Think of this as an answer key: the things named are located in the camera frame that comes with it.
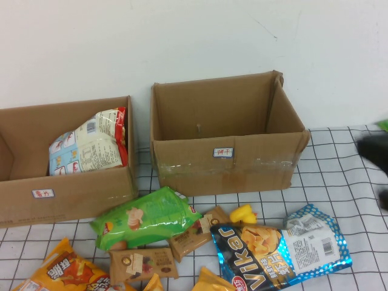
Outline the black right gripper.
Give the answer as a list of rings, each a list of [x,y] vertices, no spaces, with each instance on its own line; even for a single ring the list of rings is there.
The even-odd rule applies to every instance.
[[[356,141],[358,154],[387,175],[387,135],[363,136]]]

